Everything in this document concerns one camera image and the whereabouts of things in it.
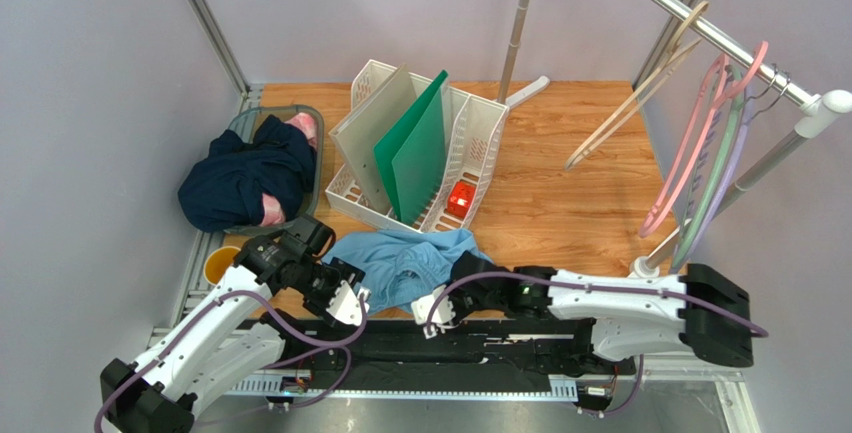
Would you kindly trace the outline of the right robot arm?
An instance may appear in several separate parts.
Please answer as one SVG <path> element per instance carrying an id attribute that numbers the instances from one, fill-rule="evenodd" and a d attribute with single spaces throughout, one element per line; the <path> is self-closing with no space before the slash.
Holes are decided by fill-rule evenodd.
<path id="1" fill-rule="evenodd" d="M 452 266 L 416 320 L 433 337 L 474 312 L 510 319 L 578 322 L 585 356 L 609 362 L 639 355 L 691 352 L 724 367 L 753 365 L 753 341 L 768 332 L 751 319 L 750 296 L 705 264 L 683 274 L 609 277 L 546 266 L 508 270 L 471 253 Z"/>

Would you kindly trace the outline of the light blue shorts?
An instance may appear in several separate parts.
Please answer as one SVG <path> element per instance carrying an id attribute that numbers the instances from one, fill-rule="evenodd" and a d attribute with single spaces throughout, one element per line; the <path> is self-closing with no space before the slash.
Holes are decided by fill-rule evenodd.
<path id="1" fill-rule="evenodd" d="M 380 230 L 355 232 L 338 240 L 322 257 L 326 264 L 341 260 L 365 273 L 360 285 L 368 289 L 370 311 L 399 308 L 449 281 L 454 263 L 468 252 L 485 259 L 467 229 L 416 233 Z"/>

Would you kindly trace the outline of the beige wooden hanger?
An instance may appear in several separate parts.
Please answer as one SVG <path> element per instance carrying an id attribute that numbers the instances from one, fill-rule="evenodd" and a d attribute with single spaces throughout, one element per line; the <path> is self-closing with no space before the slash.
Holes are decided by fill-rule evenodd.
<path id="1" fill-rule="evenodd" d="M 683 45 L 682 38 L 695 22 L 702 18 L 702 15 L 708 8 L 709 2 L 701 1 L 689 12 L 666 44 L 663 58 L 656 68 L 633 89 L 631 95 L 568 157 L 564 163 L 565 171 L 570 171 L 576 167 L 621 129 L 692 54 L 701 43 L 702 38 L 693 39 L 686 45 Z"/>

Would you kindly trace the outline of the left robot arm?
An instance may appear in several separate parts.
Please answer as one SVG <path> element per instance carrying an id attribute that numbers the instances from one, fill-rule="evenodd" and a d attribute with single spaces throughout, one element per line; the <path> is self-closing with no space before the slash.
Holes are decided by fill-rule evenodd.
<path id="1" fill-rule="evenodd" d="M 364 272 L 319 255 L 335 231 L 310 215 L 245 242 L 223 277 L 163 339 L 130 362 L 112 360 L 100 374 L 103 404 L 94 429 L 189 432 L 219 397 L 257 370 L 278 369 L 325 351 L 347 351 L 366 328 L 371 292 Z M 352 326 L 339 340 L 297 328 L 270 300 L 292 289 L 329 326 Z"/>

